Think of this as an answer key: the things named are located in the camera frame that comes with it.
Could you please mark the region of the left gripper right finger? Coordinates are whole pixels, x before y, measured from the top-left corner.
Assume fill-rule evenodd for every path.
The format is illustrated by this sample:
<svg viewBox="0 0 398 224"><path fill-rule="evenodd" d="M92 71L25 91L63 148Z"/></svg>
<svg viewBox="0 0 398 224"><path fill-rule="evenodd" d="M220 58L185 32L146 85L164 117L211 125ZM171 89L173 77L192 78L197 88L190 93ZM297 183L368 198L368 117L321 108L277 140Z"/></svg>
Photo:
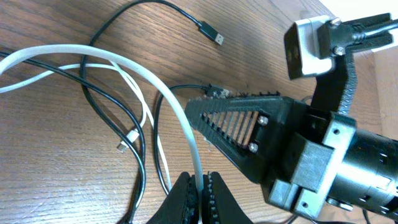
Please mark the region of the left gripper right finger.
<svg viewBox="0 0 398 224"><path fill-rule="evenodd" d="M205 224L253 224L218 172L204 175L201 216Z"/></svg>

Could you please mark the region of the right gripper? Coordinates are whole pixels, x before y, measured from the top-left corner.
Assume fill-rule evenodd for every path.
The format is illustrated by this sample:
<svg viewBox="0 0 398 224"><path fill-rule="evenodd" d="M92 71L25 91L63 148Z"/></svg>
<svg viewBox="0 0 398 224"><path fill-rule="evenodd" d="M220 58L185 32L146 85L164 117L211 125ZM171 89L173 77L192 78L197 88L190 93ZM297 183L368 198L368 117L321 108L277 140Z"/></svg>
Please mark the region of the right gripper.
<svg viewBox="0 0 398 224"><path fill-rule="evenodd" d="M325 203L397 220L397 141L340 114L304 116L307 108L287 96L249 96L191 100L185 114L251 182L270 170L266 203L312 220Z"/></svg>

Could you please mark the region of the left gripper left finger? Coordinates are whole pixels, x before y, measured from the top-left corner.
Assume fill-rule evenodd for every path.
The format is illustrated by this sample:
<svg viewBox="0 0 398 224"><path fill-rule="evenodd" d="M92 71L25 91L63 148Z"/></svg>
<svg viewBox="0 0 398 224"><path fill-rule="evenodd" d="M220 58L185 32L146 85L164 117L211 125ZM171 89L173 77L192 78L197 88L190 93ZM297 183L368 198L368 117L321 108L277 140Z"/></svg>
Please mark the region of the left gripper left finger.
<svg viewBox="0 0 398 224"><path fill-rule="evenodd" d="M195 177L182 172L168 196L147 224L194 224L199 220Z"/></svg>

